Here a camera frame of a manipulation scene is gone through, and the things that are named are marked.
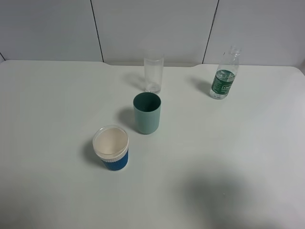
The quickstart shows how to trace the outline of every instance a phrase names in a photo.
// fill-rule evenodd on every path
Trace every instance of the drinking glass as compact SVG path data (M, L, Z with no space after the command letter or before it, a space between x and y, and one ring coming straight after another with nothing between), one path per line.
M148 50L144 57L145 91L158 94L161 91L164 54Z

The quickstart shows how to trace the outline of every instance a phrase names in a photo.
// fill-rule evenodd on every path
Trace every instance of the green plastic cup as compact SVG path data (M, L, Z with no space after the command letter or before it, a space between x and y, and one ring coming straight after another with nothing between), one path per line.
M159 127L161 99L154 93L143 92L133 99L134 119L138 130L145 135Z

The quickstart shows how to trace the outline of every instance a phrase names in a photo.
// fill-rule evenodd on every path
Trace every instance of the bottle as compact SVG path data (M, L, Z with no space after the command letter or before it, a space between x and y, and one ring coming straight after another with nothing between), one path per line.
M213 99L227 97L238 71L240 52L240 48L231 46L229 52L221 60L210 89L210 96Z

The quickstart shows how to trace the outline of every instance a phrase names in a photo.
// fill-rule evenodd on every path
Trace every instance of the cup with white lid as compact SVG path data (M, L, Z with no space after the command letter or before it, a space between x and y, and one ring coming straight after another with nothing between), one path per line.
M127 133L116 125L108 125L96 132L92 140L96 155L112 171L125 167L128 162Z

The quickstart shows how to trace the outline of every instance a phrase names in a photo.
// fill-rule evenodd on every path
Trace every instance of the cup rim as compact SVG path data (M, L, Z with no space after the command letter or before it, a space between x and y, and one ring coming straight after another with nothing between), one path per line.
M159 98L159 101L160 101L160 104L159 104L159 106L156 108L156 109L154 109L153 111L141 111L141 110L139 110L135 105L134 105L134 100L135 100L135 98L137 97L137 96L139 96L139 95L141 95L141 94L154 94L154 95L156 95L158 98ZM133 102L132 102L132 104L133 104L133 107L137 110L137 111L139 111L139 112L142 112L142 113L151 113L151 112L154 112L154 111L156 111L156 110L158 110L159 108L160 108L160 106L161 106L161 98L157 95L157 94L155 94L155 93L152 93L152 92L142 92L142 93L140 93L140 94L137 94L135 97L134 97L134 99L133 99Z
M151 54L152 52L155 52L155 54L157 54L159 56L159 58L157 58L157 60L154 60L153 58L148 57L149 54ZM147 59L149 61L154 61L154 62L162 61L164 59L164 53L162 53L162 51L159 49L148 49L145 51L144 59Z
M109 129L113 129L113 128L117 128L119 130L121 130L122 132L124 132L124 134L126 135L127 137L127 143L126 143L126 146L124 146L121 150L119 150L118 152L115 152L113 154L104 154L102 152L100 152L99 150L97 150L95 148L95 145L94 145L94 142L96 140L96 138L104 131L106 130L109 130ZM124 129L122 129L121 127L117 126L117 125L107 125L107 126L104 126L102 127L101 129L99 129L93 136L93 139L92 139L92 145L93 145L93 149L94 149L94 152L95 154L101 158L101 159L115 159L117 157L119 157L120 155L122 155L123 153L125 153L127 150L128 150L128 145L129 145L129 137L128 137L128 134L126 133L126 131Z

